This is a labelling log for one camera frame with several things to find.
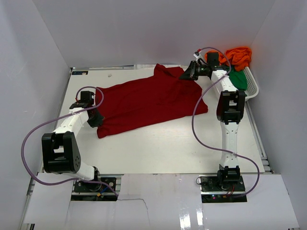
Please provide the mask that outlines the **red t shirt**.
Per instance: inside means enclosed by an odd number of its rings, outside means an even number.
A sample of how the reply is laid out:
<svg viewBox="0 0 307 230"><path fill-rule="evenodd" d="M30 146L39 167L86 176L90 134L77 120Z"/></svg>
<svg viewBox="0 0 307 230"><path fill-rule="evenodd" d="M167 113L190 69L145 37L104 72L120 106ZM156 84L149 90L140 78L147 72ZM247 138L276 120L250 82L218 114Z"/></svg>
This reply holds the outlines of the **red t shirt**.
<svg viewBox="0 0 307 230"><path fill-rule="evenodd" d="M104 117L98 138L141 127L208 112L200 100L202 88L192 80L181 80L181 67L156 64L153 75L108 88L98 88L96 103Z"/></svg>

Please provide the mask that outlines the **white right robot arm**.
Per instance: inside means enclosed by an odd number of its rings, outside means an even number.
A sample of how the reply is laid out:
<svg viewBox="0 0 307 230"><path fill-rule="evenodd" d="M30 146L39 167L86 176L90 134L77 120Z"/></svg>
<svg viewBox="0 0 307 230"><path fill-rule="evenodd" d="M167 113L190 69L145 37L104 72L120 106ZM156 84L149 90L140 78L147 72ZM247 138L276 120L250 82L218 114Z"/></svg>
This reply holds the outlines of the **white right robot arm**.
<svg viewBox="0 0 307 230"><path fill-rule="evenodd" d="M238 183L241 177L237 159L237 133L244 115L246 94L232 84L228 72L216 63L215 61L212 64L201 65L197 61L191 61L187 70L179 78L196 81L199 76L208 76L213 83L205 92L215 87L220 94L216 117L220 121L222 130L222 148L214 148L202 143L195 133L194 125L192 125L192 132L201 145L222 152L216 184L220 190L228 191Z"/></svg>

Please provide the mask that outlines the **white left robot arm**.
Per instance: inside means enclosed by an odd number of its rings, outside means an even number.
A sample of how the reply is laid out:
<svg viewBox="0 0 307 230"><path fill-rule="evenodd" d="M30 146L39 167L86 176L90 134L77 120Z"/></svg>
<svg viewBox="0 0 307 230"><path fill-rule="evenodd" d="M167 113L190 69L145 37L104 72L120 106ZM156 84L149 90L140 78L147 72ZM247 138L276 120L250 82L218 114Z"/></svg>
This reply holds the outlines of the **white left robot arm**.
<svg viewBox="0 0 307 230"><path fill-rule="evenodd" d="M85 123L92 128L101 126L104 117L96 108L80 113L78 110L71 109L70 116L58 128L42 136L43 165L47 173L85 180L90 191L97 191L101 187L98 169L82 162L76 136Z"/></svg>

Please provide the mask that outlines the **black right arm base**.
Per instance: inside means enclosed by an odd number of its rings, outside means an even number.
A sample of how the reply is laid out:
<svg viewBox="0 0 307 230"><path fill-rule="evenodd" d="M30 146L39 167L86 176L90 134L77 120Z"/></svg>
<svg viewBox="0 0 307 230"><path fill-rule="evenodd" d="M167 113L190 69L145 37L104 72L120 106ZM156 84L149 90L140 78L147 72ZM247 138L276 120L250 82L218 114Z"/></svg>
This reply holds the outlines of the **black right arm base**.
<svg viewBox="0 0 307 230"><path fill-rule="evenodd" d="M238 182L219 184L217 176L199 176L196 184L200 186L203 204L245 203L247 196L243 178Z"/></svg>

